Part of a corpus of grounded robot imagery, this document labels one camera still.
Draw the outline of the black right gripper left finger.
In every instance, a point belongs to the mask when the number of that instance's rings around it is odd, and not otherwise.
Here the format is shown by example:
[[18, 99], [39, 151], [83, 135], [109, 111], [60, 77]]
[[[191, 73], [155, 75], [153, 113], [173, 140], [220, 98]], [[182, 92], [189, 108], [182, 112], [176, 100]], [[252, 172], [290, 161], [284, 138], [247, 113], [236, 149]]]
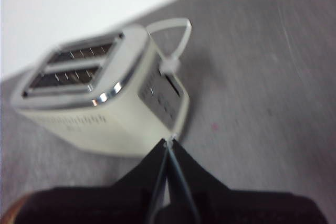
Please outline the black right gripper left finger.
[[109, 186], [55, 187], [28, 196], [15, 223], [144, 223], [157, 193], [165, 140]]

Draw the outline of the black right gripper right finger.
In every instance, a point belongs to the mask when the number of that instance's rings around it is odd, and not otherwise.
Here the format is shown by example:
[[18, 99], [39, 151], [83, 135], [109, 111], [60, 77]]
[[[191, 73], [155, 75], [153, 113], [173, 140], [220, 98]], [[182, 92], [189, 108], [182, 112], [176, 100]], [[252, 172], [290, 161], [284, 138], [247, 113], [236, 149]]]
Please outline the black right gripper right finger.
[[176, 140], [165, 141], [170, 203], [154, 223], [327, 223], [310, 198], [234, 190], [205, 170]]

